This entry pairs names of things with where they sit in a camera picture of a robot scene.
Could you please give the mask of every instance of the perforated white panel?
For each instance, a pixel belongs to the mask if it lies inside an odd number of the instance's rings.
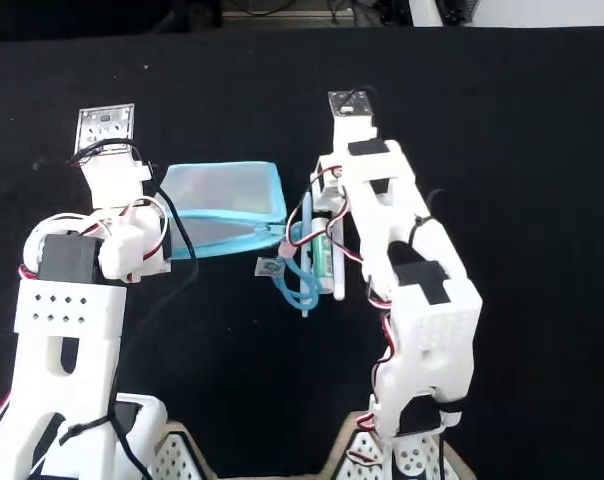
[[[358,433],[347,450],[356,451],[382,461],[380,448],[373,441],[371,434],[366,432]],[[425,480],[440,480],[439,448],[432,436],[412,436],[397,439],[393,450],[398,470],[407,477],[416,477],[424,472]],[[345,457],[335,478],[336,480],[382,480],[382,467],[379,465],[364,467]],[[444,478],[459,480],[446,458],[444,459]]]
[[[15,332],[75,338],[111,338],[122,333],[126,288],[22,280]]]
[[[417,476],[426,472],[426,480],[440,480],[438,457],[440,449],[431,435],[408,436],[397,439],[393,446],[398,470],[406,476]],[[444,478],[458,480],[458,476],[444,459]]]
[[[367,432],[359,432],[353,437],[351,445],[347,450],[352,450],[362,453],[374,460],[382,460],[382,451],[373,441],[371,435]],[[364,467],[353,463],[348,457],[344,458],[344,462],[340,466],[340,470],[336,476],[337,480],[382,480],[382,467],[374,465]]]
[[[154,480],[205,480],[180,435],[169,434],[151,465]]]

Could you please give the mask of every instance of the zipper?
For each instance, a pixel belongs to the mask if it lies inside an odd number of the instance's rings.
[[[255,233],[268,233],[276,237],[284,237],[285,226],[279,223],[263,223],[255,227]]]

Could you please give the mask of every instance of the black fabric surface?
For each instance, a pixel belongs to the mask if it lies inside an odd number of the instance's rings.
[[[22,244],[42,218],[90,207],[63,166],[79,108],[135,102],[154,162],[273,160],[290,207],[331,150],[326,92],[362,84],[422,191],[448,192],[433,213],[484,298],[449,441],[480,478],[604,478],[604,29],[0,45],[0,398]],[[302,319],[253,277],[255,257],[202,260],[121,391],[161,398],[221,476],[318,471],[345,415],[367,406],[377,316],[355,265],[347,300]],[[130,291],[125,339],[175,270]]]

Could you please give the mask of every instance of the label tag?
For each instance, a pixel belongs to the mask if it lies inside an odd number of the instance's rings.
[[[256,277],[281,277],[284,275],[284,262],[279,258],[258,257],[255,264]]]

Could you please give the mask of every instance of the white 3d-printed robot arm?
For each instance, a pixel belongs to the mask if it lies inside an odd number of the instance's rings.
[[[400,146],[376,138],[366,94],[332,92],[329,102],[334,152],[320,157],[316,172],[341,166],[341,175],[326,173],[316,182],[314,209],[336,213],[347,199],[360,237],[362,275],[390,302],[394,352],[376,370],[370,404],[376,432],[389,440],[398,434],[400,416],[412,399],[431,395],[445,405],[466,396],[482,300],[444,227],[431,217]],[[446,301],[429,300],[419,282],[401,278],[388,255],[389,244],[397,241],[439,264]],[[447,410],[441,409],[440,428],[460,420],[459,411]]]

